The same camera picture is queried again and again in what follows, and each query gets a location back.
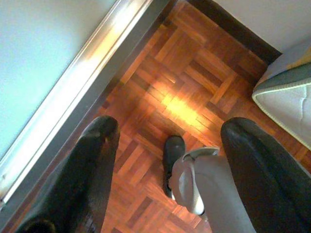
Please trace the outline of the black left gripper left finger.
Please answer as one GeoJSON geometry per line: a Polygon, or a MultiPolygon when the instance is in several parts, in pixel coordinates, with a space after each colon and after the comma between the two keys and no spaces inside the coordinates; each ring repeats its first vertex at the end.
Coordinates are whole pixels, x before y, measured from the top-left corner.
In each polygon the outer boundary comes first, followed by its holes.
{"type": "Polygon", "coordinates": [[[41,187],[18,233],[99,233],[104,223],[120,131],[95,118],[41,187]]]}

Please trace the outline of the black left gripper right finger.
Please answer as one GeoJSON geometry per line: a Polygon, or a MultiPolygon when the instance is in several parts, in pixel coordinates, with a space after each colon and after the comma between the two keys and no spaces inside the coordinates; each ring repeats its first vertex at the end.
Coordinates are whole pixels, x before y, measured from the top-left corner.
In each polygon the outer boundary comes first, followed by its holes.
{"type": "Polygon", "coordinates": [[[258,233],[311,231],[311,175],[254,121],[234,117],[221,127],[233,180],[258,233]]]}

